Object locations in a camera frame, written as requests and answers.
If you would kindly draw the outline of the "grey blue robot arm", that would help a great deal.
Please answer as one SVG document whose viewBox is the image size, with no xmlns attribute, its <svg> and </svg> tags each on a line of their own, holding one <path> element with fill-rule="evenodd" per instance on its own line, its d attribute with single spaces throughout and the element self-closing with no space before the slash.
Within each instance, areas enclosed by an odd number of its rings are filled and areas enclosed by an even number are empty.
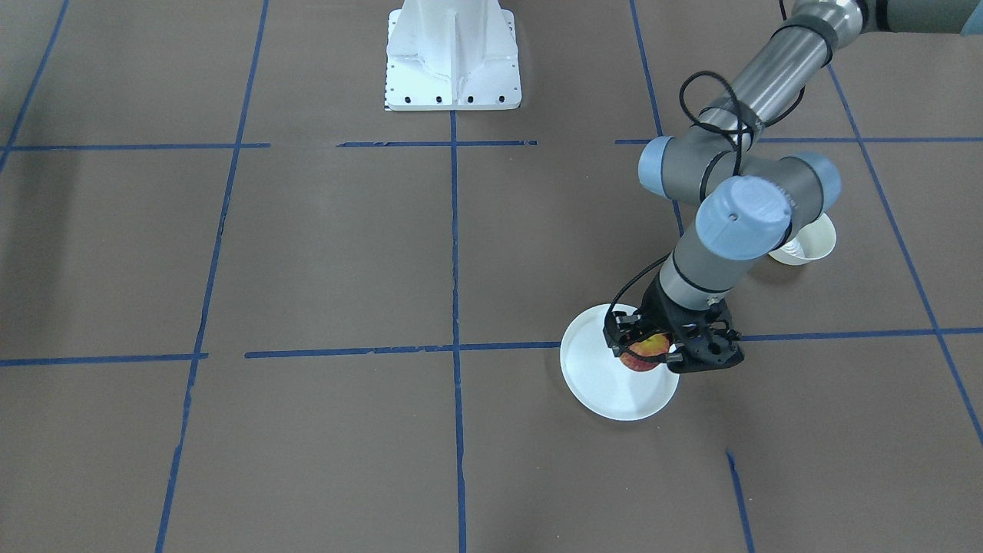
<svg viewBox="0 0 983 553">
<path fill-rule="evenodd" d="M 601 332 L 628 369 L 676 374 L 740 364 L 741 335 L 726 295 L 759 259 L 782 248 L 839 199 L 838 168 L 821 154 L 753 157 L 751 148 L 797 108 L 808 81 L 864 34 L 980 35 L 979 1 L 796 1 L 733 79 L 695 72 L 679 88 L 690 127 L 650 140 L 643 189 L 697 207 L 631 313 L 614 306 Z"/>
</svg>

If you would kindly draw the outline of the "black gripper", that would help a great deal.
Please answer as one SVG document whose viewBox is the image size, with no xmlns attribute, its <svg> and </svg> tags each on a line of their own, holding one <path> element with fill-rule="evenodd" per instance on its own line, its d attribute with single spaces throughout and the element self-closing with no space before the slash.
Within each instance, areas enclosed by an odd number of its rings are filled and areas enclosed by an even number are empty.
<svg viewBox="0 0 983 553">
<path fill-rule="evenodd" d="M 667 367 L 676 374 L 733 368 L 745 360 L 724 300 L 706 310 L 690 310 L 671 300 L 659 279 L 653 279 L 640 312 L 618 307 L 604 312 L 603 336 L 615 358 L 656 332 L 671 336 L 675 350 L 667 354 Z"/>
</svg>

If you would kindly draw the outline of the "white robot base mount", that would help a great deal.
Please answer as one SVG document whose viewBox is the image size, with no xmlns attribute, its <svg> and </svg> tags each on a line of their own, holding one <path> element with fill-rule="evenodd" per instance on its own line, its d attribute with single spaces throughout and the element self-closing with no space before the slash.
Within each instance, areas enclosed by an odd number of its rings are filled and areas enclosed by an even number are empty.
<svg viewBox="0 0 983 553">
<path fill-rule="evenodd" d="M 498 1 L 405 1 L 386 28 L 386 110 L 520 108 L 516 22 Z"/>
</svg>

